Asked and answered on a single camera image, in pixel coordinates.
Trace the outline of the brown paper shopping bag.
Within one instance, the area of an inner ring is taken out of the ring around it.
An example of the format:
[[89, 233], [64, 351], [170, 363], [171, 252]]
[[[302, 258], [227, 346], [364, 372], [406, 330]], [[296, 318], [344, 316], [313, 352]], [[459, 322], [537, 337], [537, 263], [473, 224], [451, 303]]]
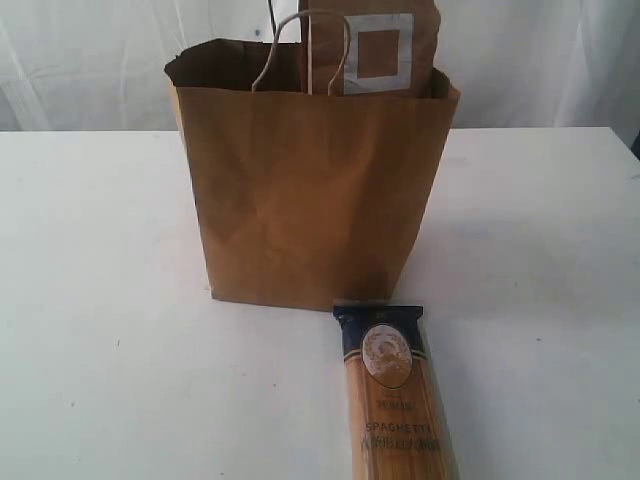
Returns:
[[302, 44], [216, 38], [165, 66], [216, 299], [310, 310], [390, 298], [459, 94], [310, 94]]

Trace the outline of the brown kraft pouch orange label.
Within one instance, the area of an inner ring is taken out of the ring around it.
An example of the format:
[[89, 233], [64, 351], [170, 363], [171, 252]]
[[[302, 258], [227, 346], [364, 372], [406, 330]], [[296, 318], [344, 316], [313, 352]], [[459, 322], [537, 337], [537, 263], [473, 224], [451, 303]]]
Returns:
[[303, 78], [310, 94], [422, 97], [433, 73], [441, 16], [433, 0], [300, 1], [343, 18], [301, 20]]

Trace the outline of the spaghetti packet dark blue top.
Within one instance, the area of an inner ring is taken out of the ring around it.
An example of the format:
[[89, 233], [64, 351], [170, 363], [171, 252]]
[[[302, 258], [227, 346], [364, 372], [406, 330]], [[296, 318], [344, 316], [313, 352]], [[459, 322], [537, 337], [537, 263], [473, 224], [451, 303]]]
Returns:
[[418, 305], [337, 305], [355, 479], [459, 474]]

